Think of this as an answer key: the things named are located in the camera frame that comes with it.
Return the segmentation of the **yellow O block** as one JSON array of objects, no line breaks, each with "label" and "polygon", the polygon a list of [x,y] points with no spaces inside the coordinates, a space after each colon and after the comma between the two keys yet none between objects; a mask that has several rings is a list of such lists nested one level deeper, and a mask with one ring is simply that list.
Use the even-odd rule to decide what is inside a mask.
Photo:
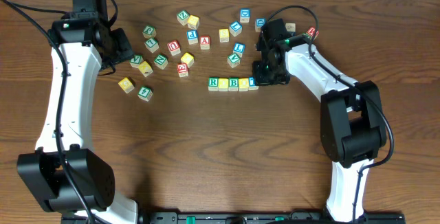
[{"label": "yellow O block", "polygon": [[249,87],[249,78],[239,78],[239,91],[248,91]]},{"label": "yellow O block", "polygon": [[228,88],[229,88],[229,79],[220,78],[218,84],[218,91],[228,91]]}]

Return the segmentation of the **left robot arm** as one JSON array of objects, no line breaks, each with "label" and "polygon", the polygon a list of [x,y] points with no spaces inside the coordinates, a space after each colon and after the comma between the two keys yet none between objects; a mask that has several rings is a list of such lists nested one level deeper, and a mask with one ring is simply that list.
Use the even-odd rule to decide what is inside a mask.
[{"label": "left robot arm", "polygon": [[97,77],[134,53],[107,14],[111,0],[72,1],[72,11],[44,33],[53,62],[49,105],[34,152],[19,155],[18,174],[40,207],[61,213],[64,223],[142,223],[137,202],[116,190],[91,138]]}]

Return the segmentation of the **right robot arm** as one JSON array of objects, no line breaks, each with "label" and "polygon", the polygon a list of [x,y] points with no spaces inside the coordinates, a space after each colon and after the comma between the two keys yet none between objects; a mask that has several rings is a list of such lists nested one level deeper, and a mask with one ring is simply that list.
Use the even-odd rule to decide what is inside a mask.
[{"label": "right robot arm", "polygon": [[386,144],[386,126],[377,86],[358,82],[337,70],[311,42],[314,28],[295,36],[282,19],[260,27],[252,65],[258,86],[301,81],[320,102],[320,141],[332,161],[331,191],[326,203],[335,222],[359,222],[366,176]]}]

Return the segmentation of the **blue T block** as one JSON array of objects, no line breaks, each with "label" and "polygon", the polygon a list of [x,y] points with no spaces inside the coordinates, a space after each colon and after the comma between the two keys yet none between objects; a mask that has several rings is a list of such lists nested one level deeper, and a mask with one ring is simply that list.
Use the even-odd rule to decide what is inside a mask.
[{"label": "blue T block", "polygon": [[259,88],[259,86],[256,84],[256,81],[254,79],[254,77],[249,77],[249,90],[257,90]]}]

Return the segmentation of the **green R block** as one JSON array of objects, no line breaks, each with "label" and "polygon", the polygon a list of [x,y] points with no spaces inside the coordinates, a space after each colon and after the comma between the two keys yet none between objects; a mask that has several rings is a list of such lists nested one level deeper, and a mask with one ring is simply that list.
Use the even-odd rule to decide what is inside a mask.
[{"label": "green R block", "polygon": [[208,90],[209,91],[218,91],[219,90],[219,78],[218,77],[209,77]]}]

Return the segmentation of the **green B block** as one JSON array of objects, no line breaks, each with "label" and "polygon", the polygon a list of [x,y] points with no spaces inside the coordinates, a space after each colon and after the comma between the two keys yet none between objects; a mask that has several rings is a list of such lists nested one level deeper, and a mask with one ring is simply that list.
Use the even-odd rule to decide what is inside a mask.
[{"label": "green B block", "polygon": [[228,91],[238,91],[239,90],[239,79],[229,78],[228,79]]}]

